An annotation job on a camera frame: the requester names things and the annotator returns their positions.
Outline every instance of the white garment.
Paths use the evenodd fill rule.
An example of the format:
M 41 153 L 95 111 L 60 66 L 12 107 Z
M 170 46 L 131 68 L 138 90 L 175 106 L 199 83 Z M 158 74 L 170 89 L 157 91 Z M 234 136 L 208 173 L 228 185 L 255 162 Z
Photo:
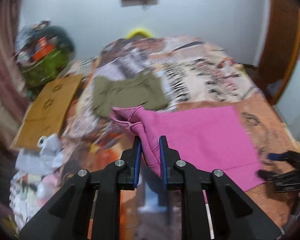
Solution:
M 41 151 L 22 148 L 16 160 L 16 169 L 25 173 L 48 175 L 62 165 L 63 152 L 56 134 L 50 135 L 42 143 Z

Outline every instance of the white wall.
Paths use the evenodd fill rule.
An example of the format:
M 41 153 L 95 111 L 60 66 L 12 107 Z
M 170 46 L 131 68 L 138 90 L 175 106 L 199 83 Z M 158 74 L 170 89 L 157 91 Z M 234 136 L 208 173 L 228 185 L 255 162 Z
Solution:
M 300 140 L 300 60 L 275 109 L 287 123 L 292 135 Z
M 202 37 L 238 62 L 253 64 L 265 39 L 267 1 L 156 0 L 144 10 L 139 0 L 138 5 L 121 0 L 23 0 L 19 27 L 46 19 L 63 26 L 75 42 L 77 59 L 97 56 L 103 46 L 144 27 L 156 37 Z

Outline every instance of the pink hoodie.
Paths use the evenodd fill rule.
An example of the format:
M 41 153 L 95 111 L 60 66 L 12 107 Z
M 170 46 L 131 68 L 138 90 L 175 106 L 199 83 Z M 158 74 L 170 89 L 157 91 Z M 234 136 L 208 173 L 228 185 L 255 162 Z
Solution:
M 142 106 L 113 107 L 110 118 L 141 139 L 147 165 L 160 176 L 159 137 L 167 137 L 180 158 L 203 171 L 223 170 L 243 191 L 263 183 L 257 150 L 232 106 L 175 113 L 147 111 Z

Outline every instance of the olive green cloth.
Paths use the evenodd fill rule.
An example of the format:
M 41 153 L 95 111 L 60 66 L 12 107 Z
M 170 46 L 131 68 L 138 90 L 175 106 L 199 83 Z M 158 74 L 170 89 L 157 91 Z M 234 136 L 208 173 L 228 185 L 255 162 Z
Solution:
M 109 118 L 112 106 L 127 108 L 142 105 L 146 110 L 160 110 L 168 104 L 160 79 L 152 73 L 141 72 L 133 79 L 122 81 L 97 76 L 93 82 L 93 110 L 103 118 Z

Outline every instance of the blue gripper pad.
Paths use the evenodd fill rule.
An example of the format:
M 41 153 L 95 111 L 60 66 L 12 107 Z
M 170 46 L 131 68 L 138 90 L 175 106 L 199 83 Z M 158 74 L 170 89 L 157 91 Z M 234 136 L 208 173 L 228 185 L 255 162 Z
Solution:
M 133 186 L 135 188 L 137 188 L 138 183 L 139 183 L 141 153 L 142 153 L 142 146 L 141 146 L 141 140 L 139 140 L 138 141 L 138 148 L 137 148 L 136 162 L 134 164 Z
M 159 146 L 160 146 L 160 176 L 161 179 L 163 180 L 163 186 L 166 189 L 168 185 L 168 173 L 167 173 L 166 157 L 163 150 L 161 137 L 159 138 Z
M 272 160 L 272 161 L 281 161 L 281 162 L 283 162 L 286 157 L 287 157 L 286 153 L 282 153 L 282 154 L 269 153 L 268 154 L 268 159 Z

